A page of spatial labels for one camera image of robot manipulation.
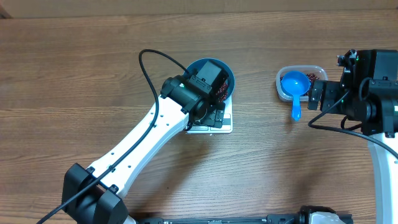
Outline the blue plastic measuring scoop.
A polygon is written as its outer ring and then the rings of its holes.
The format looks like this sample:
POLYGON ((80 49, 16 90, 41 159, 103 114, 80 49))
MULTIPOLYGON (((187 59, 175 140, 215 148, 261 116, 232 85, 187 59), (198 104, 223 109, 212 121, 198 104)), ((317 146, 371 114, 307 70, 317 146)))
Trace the blue plastic measuring scoop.
POLYGON ((302 72, 291 71, 283 76, 281 85, 285 92, 292 96, 291 117, 294 121, 299 121, 302 116, 300 97, 309 91, 311 86, 310 80, 302 72))

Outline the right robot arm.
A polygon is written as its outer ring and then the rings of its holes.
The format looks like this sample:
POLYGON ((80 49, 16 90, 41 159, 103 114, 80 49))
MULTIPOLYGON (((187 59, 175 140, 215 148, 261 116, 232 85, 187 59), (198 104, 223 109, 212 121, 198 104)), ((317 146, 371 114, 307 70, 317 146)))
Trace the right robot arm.
POLYGON ((338 82, 317 80, 308 109, 315 129, 367 140, 374 169, 377 223, 397 223, 397 51, 354 50, 337 57, 338 82))

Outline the teal blue bowl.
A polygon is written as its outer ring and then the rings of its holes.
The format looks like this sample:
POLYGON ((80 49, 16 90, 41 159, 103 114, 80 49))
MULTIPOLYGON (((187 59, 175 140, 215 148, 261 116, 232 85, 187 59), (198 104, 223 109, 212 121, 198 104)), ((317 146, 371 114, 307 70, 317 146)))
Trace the teal blue bowl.
POLYGON ((234 73, 233 73, 232 69, 226 63, 224 63, 221 60, 218 60, 217 58, 201 58, 199 60, 192 62, 187 67, 188 72, 183 73, 183 77, 186 79, 189 79, 190 76, 193 74, 194 70, 199 71, 204 66, 204 64, 206 64, 207 61, 209 61, 209 60, 216 63, 219 67, 221 67, 223 70, 225 70, 226 73, 228 74, 228 78, 226 80, 228 81, 228 97, 230 97, 233 94, 234 86, 236 83, 236 81, 234 79, 234 73))

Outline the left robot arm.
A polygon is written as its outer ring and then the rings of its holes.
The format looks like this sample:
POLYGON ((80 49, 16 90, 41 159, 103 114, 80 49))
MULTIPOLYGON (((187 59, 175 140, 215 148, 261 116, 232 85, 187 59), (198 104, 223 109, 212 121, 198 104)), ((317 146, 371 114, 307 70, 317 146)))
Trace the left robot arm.
POLYGON ((64 178, 64 211, 77 223, 135 223, 123 199, 133 182, 171 138, 189 125, 222 128, 229 76, 177 75, 166 79, 142 121, 88 168, 74 164, 64 178))

